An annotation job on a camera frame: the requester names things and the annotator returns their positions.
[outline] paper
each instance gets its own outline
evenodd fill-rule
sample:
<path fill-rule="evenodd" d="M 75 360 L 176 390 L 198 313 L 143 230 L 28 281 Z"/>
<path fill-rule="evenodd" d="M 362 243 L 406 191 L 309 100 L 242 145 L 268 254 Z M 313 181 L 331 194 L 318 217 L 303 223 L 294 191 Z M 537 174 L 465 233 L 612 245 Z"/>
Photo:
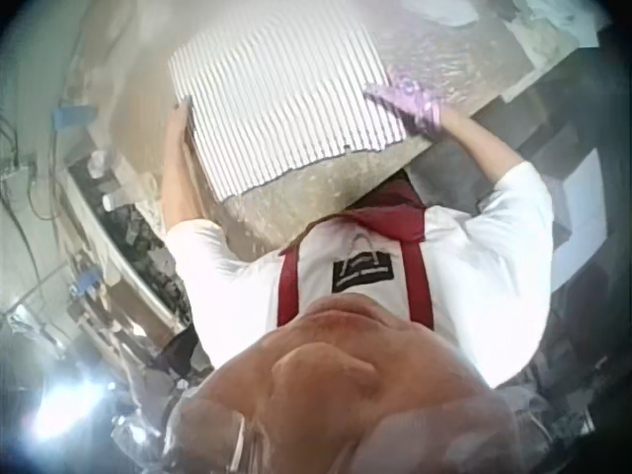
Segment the paper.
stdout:
<path fill-rule="evenodd" d="M 193 96 L 197 152 L 220 200 L 407 136 L 363 95 L 387 78 L 341 0 L 235 2 L 169 65 L 178 96 Z"/>

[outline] hand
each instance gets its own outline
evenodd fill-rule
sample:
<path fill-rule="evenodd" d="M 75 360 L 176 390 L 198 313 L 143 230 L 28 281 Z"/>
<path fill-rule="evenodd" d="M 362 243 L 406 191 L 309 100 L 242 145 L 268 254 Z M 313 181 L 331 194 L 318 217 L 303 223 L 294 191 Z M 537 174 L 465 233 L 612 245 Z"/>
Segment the hand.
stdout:
<path fill-rule="evenodd" d="M 165 141 L 167 143 L 182 143 L 189 127 L 191 113 L 191 98 L 187 97 L 174 107 L 167 119 Z"/>
<path fill-rule="evenodd" d="M 435 137 L 441 130 L 441 105 L 438 97 L 419 81 L 394 67 L 386 70 L 391 86 L 369 84 L 364 93 L 373 100 L 390 104 L 395 109 L 413 116 L 415 125 L 426 135 Z"/>

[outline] white sleeve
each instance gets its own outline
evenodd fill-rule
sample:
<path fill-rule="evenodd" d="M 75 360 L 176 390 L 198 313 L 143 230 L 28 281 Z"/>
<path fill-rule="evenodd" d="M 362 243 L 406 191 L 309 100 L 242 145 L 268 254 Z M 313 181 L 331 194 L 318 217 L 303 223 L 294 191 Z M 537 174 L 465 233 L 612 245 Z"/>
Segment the white sleeve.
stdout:
<path fill-rule="evenodd" d="M 208 220 L 175 225 L 166 244 L 185 284 L 199 340 L 215 367 L 267 332 L 277 304 L 280 257 L 240 261 L 228 249 L 221 228 Z"/>
<path fill-rule="evenodd" d="M 492 385 L 527 365 L 542 339 L 551 296 L 552 225 L 551 196 L 527 162 L 509 170 L 481 215 L 464 223 L 481 265 L 487 262 L 504 282 L 504 294 L 495 299 L 498 308 L 457 323 Z"/>

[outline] pink glove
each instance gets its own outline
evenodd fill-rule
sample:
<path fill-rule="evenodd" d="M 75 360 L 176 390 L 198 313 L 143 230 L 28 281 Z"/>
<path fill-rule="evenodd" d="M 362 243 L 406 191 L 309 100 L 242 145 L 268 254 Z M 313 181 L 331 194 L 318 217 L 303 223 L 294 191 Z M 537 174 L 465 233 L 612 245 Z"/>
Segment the pink glove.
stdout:
<path fill-rule="evenodd" d="M 415 118 L 415 125 L 426 135 L 438 137 L 441 132 L 440 100 L 419 81 L 389 66 L 386 73 L 392 86 L 368 84 L 364 93 L 373 100 L 390 104 Z"/>

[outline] logo patch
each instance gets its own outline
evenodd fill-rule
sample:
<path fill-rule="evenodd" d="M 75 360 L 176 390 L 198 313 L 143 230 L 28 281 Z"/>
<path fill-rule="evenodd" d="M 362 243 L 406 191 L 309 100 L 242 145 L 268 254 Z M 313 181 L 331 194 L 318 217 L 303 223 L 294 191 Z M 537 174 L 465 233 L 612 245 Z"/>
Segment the logo patch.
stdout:
<path fill-rule="evenodd" d="M 351 259 L 334 262 L 332 293 L 388 279 L 395 279 L 391 256 L 384 252 L 362 252 Z"/>

